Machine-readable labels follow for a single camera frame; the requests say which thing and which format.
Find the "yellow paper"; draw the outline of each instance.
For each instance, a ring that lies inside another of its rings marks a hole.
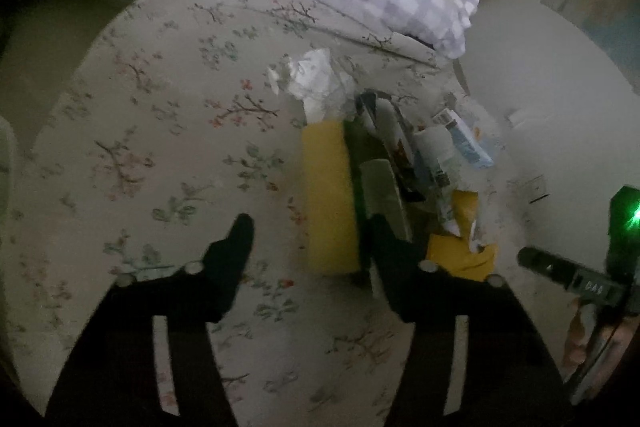
[[[432,233],[427,246],[427,259],[442,266],[455,277],[484,281],[494,271],[498,245],[488,245],[479,253],[469,250],[471,225],[478,213],[478,194],[454,190],[451,201],[462,237]]]
[[[309,266],[325,275],[357,272],[358,229],[342,122],[307,125],[302,152]]]

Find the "wall outlet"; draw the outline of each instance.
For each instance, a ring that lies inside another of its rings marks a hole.
[[[535,203],[549,195],[548,190],[546,190],[546,180],[542,174],[526,182],[524,189],[529,203]]]

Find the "white stripe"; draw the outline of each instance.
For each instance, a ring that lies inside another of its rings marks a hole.
[[[158,385],[160,407],[169,414],[180,416],[175,400],[174,374],[171,371],[166,317],[154,316],[153,330],[154,362],[156,363],[156,384]]]
[[[444,403],[444,411],[442,412],[444,416],[458,411],[462,404],[468,348],[469,317],[468,315],[458,315],[456,317],[456,332],[453,337],[453,360],[451,360],[449,390],[447,391],[447,400]]]

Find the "green led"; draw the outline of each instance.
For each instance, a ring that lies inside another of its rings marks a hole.
[[[626,222],[627,229],[634,229],[640,226],[640,204],[634,210],[633,216]]]

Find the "white tissue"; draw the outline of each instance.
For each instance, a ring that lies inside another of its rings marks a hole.
[[[322,120],[348,120],[355,114],[356,84],[351,75],[331,60],[328,49],[306,52],[298,59],[290,58],[286,68],[269,68],[273,92],[278,83],[284,90],[302,100],[306,123]]]

